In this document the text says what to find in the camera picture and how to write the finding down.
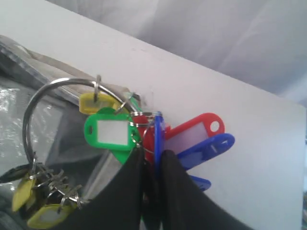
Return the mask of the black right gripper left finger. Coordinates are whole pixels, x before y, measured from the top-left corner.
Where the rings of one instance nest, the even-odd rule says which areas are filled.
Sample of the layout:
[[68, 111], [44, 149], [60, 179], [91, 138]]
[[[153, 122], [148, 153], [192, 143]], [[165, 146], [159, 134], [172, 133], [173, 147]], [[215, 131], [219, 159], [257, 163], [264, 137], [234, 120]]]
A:
[[78, 230], [138, 230], [144, 152], [135, 148], [108, 186], [80, 212]]

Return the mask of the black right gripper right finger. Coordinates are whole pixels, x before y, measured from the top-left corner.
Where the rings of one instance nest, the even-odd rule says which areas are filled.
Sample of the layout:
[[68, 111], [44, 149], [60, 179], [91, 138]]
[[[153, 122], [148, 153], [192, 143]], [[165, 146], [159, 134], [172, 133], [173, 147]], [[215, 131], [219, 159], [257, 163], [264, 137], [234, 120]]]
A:
[[165, 230], [249, 229], [196, 186], [171, 150], [162, 153], [159, 186]]

